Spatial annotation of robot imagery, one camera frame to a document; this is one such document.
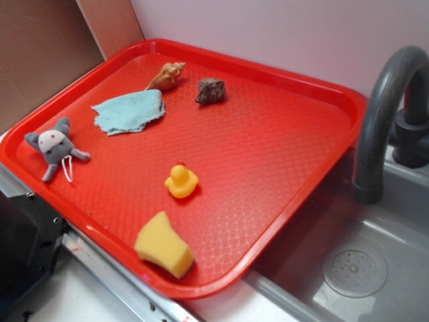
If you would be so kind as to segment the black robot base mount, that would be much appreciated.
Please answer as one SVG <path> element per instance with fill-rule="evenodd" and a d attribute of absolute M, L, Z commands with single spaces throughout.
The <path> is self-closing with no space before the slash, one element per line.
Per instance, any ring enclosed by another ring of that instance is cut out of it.
<path fill-rule="evenodd" d="M 41 197 L 1 194 L 1 315 L 51 277 L 63 230 Z"/>

